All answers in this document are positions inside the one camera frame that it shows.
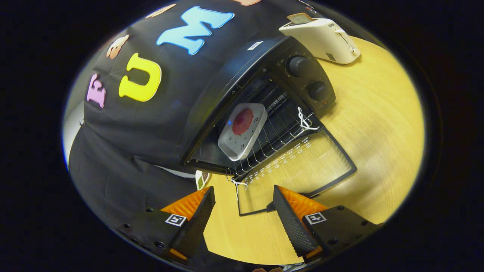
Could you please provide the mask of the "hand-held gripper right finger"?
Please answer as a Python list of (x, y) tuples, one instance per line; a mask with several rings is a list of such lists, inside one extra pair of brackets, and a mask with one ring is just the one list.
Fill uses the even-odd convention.
[(274, 186), (273, 205), (296, 255), (305, 263), (327, 261), (383, 227), (343, 205), (328, 208), (279, 185)]

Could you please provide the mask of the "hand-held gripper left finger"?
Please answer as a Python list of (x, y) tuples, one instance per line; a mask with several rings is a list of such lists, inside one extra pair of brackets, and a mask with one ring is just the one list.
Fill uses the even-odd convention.
[(159, 258), (188, 263), (197, 252), (215, 203), (214, 188), (208, 186), (162, 209), (146, 208), (116, 231)]

